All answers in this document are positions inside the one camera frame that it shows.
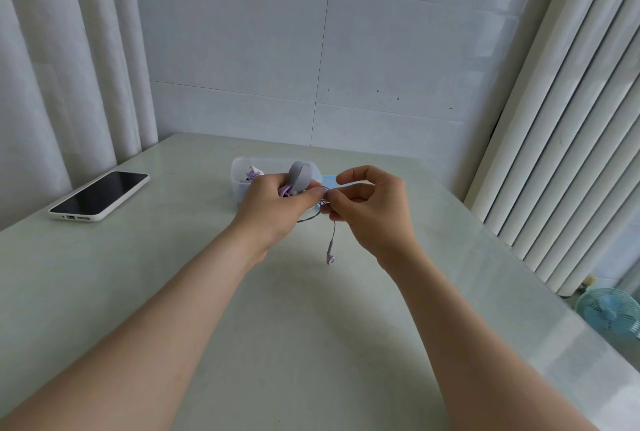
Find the person's left hand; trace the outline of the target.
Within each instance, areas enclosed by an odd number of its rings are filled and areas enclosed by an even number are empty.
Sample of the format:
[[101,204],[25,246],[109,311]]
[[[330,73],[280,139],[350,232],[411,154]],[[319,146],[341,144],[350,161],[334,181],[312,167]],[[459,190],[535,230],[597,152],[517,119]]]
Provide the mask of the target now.
[[[286,180],[286,173],[258,176],[238,206],[231,226],[253,254],[261,255],[276,245],[308,211],[294,210],[291,207],[292,196],[280,196]],[[307,189],[311,187],[323,186],[313,180]]]

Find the person's right hand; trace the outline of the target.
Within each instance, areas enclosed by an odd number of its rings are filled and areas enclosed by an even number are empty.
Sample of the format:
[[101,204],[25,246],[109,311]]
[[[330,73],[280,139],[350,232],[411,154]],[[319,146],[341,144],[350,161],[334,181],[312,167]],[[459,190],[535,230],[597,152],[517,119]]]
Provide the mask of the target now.
[[381,168],[366,165],[349,168],[336,176],[339,184],[374,184],[371,198],[343,206],[330,204],[330,190],[323,208],[334,222],[346,223],[356,241],[386,269],[400,266],[424,253],[413,230],[406,184]]

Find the grey round cable winder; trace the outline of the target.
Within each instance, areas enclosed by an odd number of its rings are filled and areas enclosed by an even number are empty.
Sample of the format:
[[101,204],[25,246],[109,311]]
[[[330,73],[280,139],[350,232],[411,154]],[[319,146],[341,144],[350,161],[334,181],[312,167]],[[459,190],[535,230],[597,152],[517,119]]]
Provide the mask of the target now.
[[282,196],[296,196],[302,191],[305,191],[311,180],[314,179],[316,173],[316,165],[313,162],[304,160],[295,161],[289,173],[287,174],[287,180],[282,188]]

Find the person's left forearm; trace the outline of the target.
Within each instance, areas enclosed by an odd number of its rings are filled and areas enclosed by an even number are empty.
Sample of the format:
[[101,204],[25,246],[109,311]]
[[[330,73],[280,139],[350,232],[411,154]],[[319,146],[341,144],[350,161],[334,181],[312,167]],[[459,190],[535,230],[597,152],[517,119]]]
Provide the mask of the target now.
[[239,283],[281,239],[233,222],[0,431],[168,431]]

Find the person's right forearm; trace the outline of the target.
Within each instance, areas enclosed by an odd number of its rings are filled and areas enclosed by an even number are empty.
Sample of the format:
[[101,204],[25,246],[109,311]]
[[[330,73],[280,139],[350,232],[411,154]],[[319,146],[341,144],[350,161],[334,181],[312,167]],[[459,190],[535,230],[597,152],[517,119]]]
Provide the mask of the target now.
[[471,307],[415,242],[377,250],[396,283],[454,431],[598,431]]

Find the clear plastic storage box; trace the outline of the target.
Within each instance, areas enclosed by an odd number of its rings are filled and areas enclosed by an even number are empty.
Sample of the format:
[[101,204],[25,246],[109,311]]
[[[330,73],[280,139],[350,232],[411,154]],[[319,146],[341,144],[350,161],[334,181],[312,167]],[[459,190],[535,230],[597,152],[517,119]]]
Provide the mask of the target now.
[[264,174],[288,173],[299,160],[282,157],[236,157],[230,166],[230,181],[233,200],[238,205],[243,199],[250,181],[247,179],[253,168]]

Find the smartphone in white case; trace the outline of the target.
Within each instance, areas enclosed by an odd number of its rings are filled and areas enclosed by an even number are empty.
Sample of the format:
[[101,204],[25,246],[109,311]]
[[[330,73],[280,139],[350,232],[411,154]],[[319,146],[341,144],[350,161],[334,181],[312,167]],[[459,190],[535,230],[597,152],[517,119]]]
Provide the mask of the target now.
[[47,210],[50,218],[69,222],[100,222],[150,181],[130,171],[110,171]]

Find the light blue desk fan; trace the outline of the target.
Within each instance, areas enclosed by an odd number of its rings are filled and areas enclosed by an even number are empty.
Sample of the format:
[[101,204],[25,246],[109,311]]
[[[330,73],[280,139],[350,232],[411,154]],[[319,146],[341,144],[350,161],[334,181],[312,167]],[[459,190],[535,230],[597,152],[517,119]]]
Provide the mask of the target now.
[[624,291],[587,290],[573,310],[604,338],[640,339],[640,303]]

